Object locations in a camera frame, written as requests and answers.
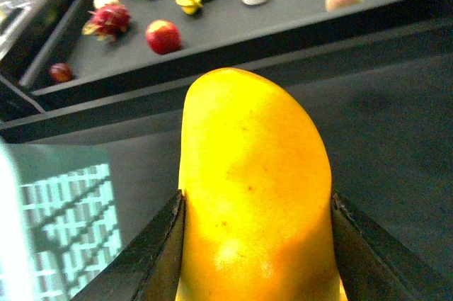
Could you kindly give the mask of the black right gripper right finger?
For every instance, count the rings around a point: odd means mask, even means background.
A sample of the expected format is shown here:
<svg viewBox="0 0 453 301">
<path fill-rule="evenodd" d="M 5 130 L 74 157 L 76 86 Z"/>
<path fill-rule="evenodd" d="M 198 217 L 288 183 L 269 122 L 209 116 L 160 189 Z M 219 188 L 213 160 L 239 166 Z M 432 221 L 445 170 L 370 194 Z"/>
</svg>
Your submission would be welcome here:
<svg viewBox="0 0 453 301">
<path fill-rule="evenodd" d="M 336 262 L 349 300 L 451 300 L 452 280 L 337 192 L 331 196 Z"/>
</svg>

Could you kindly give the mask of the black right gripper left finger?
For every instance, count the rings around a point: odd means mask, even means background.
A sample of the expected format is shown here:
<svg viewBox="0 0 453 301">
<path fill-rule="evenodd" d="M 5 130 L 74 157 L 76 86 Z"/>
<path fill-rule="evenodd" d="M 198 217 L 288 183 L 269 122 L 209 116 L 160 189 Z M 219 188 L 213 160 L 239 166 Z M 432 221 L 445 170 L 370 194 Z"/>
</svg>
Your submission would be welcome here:
<svg viewBox="0 0 453 301">
<path fill-rule="evenodd" d="M 73 300 L 175 300 L 185 199 L 177 191 L 142 231 Z"/>
</svg>

